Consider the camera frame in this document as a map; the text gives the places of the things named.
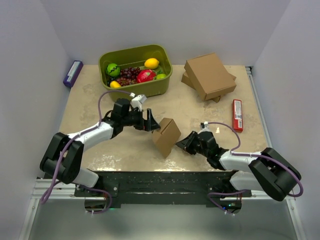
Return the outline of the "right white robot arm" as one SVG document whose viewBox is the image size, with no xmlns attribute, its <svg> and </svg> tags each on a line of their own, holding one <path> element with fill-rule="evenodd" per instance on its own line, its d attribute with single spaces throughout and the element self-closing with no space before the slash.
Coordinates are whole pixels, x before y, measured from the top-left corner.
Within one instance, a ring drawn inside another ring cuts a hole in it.
<svg viewBox="0 0 320 240">
<path fill-rule="evenodd" d="M 230 197 L 242 190 L 264 191 L 276 201 L 304 193 L 302 176 L 284 157 L 271 147 L 261 152 L 234 152 L 222 148 L 211 131 L 192 131 L 176 143 L 185 152 L 206 157 L 211 167 L 236 173 L 223 183 L 223 192 Z"/>
</svg>

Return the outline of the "brown cardboard box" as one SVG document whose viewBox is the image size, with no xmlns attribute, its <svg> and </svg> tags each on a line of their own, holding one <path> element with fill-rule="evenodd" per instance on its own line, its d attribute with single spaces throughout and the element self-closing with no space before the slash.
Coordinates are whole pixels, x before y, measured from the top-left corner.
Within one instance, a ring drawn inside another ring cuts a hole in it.
<svg viewBox="0 0 320 240">
<path fill-rule="evenodd" d="M 163 118 L 159 125 L 160 129 L 152 133 L 152 141 L 160 154 L 167 158 L 180 138 L 181 131 L 172 118 Z"/>
</svg>

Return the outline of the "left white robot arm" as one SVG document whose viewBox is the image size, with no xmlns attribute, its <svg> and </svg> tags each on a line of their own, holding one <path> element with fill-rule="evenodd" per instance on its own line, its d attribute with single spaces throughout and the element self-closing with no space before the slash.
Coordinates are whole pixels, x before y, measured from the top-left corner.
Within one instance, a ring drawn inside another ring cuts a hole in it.
<svg viewBox="0 0 320 240">
<path fill-rule="evenodd" d="M 132 100 L 119 98 L 113 105 L 110 116 L 105 115 L 95 125 L 75 133 L 56 133 L 40 162 L 40 170 L 54 180 L 65 184 L 74 183 L 85 186 L 92 196 L 99 196 L 104 184 L 99 175 L 81 167 L 83 153 L 97 144 L 111 140 L 123 131 L 124 127 L 152 132 L 160 129 L 153 118 L 152 110 L 146 110 L 147 119 L 143 118 L 142 103 L 146 97 L 138 95 Z"/>
</svg>

